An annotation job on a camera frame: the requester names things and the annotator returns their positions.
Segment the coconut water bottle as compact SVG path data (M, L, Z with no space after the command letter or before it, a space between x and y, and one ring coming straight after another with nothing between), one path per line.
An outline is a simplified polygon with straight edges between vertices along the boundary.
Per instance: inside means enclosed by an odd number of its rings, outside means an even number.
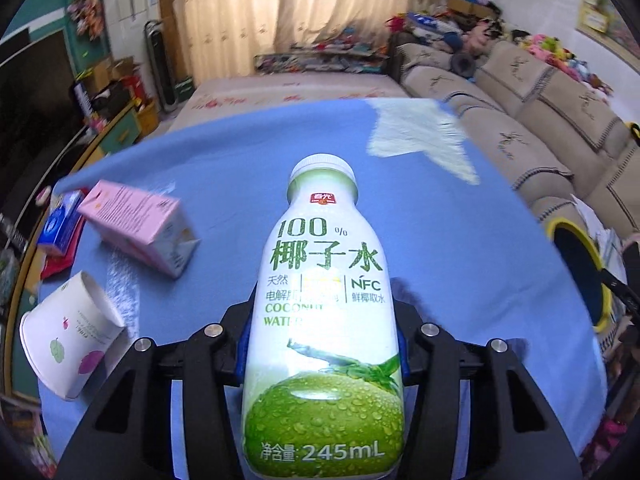
M404 447L394 302L349 164L302 159L260 264L243 452L264 479L379 479Z

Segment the pink strawberry milk carton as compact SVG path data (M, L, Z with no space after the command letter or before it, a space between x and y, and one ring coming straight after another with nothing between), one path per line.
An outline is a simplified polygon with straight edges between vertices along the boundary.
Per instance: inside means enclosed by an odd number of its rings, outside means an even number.
M182 274L200 242L180 200L169 195L101 180L78 212L104 242L171 278Z

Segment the white fruit paper cup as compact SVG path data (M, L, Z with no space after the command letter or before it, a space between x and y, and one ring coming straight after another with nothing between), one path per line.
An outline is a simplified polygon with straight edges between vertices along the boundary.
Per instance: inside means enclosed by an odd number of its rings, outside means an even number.
M40 382L68 401L80 395L124 329L103 288L90 274L78 272L25 313L18 331Z

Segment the black yellow-rimmed trash bin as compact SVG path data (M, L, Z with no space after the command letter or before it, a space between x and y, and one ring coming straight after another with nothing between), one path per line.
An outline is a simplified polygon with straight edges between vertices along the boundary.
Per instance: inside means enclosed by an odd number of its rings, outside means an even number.
M602 333L613 312L613 298L602 281L604 264L596 245L586 231L565 218L552 219L546 225L546 235L570 271L594 331Z

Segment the blue tissue pack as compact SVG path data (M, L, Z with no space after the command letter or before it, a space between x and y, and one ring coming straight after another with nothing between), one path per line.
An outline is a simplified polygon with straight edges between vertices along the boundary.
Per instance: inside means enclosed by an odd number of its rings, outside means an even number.
M38 247L47 255L66 254L80 219L78 207L85 196L84 190L75 190L63 193L54 201L37 240Z

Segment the white papers on sofa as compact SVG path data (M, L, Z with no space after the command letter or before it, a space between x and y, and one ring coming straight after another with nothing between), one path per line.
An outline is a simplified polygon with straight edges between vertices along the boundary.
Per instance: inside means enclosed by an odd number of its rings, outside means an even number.
M604 266L613 274L616 274L618 270L623 270L623 244L617 233L606 228L596 212L577 196L573 195L572 201L586 225L589 237L597 245Z

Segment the floral floor mat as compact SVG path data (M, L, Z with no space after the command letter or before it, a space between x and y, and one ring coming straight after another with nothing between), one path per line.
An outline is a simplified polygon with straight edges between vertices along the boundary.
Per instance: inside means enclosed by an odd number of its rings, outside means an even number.
M289 73L211 79L198 86L169 130L301 102L406 95L400 84L385 75Z

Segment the beige sectional sofa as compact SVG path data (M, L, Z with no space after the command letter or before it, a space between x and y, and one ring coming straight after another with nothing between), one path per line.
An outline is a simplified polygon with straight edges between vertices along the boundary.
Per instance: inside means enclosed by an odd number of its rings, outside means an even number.
M454 110L539 222L580 223L584 202L619 237L638 234L638 133L583 84L506 41L471 79L420 44L396 47L390 72L410 96Z

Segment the black flat television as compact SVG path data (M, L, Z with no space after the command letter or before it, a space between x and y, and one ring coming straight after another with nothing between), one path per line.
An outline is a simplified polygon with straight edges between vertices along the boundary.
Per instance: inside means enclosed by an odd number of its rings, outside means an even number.
M82 127L62 32L1 62L1 212L15 220L62 148Z

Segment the plush toy pile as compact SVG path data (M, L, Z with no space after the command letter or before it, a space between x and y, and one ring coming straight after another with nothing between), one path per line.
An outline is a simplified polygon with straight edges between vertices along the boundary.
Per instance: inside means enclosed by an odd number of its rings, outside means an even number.
M466 52L476 67L488 61L490 51L498 41L506 41L584 84L604 100L614 94L612 87L593 73L585 60L564 47L559 38L533 35L527 30L510 27L501 18L481 18L468 30L445 32L442 41L451 54Z

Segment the black tower fan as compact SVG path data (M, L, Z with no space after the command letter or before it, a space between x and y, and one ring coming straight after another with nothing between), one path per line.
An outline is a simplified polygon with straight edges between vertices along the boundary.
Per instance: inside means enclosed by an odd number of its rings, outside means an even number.
M144 25L144 38L160 106L165 113L173 112L178 105L178 96L175 89L174 73L166 49L162 22L147 21Z

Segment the cream patterned curtains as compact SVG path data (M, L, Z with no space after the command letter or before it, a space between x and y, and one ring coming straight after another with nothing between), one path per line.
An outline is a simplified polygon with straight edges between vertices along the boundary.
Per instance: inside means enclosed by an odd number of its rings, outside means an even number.
M353 28L382 46L391 18L444 0L174 0L186 68L197 84L253 73L258 54L308 47Z

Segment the hanging flower decoration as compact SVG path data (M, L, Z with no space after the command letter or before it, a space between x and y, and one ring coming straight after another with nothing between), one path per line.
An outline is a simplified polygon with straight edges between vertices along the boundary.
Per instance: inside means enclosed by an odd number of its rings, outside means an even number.
M66 11L78 37L88 37L90 41L101 38L105 28L102 0L72 0Z

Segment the white air conditioner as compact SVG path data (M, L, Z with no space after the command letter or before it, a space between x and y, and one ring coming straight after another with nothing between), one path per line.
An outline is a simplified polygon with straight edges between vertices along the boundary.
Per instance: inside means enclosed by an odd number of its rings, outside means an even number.
M108 42L114 58L147 60L144 26L160 18L158 0L103 0Z

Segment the framed flower painting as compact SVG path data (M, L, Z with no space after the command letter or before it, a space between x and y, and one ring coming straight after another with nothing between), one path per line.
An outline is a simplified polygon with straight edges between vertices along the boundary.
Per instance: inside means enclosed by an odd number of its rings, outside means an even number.
M639 69L639 45L611 0L580 0L577 29Z

